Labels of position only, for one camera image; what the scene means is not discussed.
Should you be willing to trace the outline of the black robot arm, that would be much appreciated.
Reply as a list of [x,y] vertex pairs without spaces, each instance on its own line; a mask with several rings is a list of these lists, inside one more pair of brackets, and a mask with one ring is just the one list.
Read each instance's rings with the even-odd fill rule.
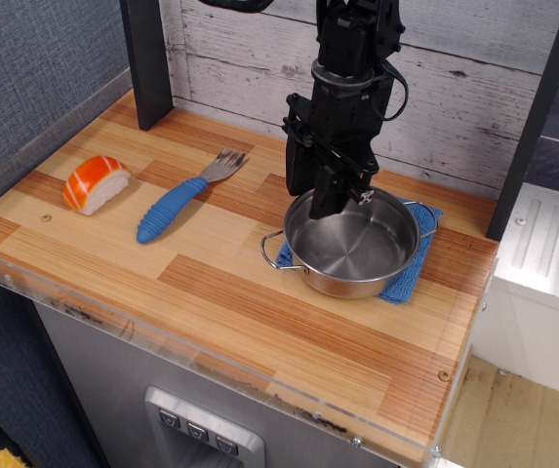
[[319,1],[316,17],[312,96],[289,95],[283,124],[287,188],[310,195],[312,219],[372,200],[379,170],[372,141],[390,119],[393,84],[406,82],[388,60],[405,31],[398,2]]

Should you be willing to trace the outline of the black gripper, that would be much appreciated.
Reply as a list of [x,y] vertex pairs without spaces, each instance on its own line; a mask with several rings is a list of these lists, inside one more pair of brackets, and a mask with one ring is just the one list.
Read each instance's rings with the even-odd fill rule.
[[371,179],[379,171],[372,140],[385,120],[393,82],[386,72],[358,88],[317,79],[312,97],[287,96],[286,185],[292,196],[313,189],[311,219],[339,214],[349,200],[372,201]]

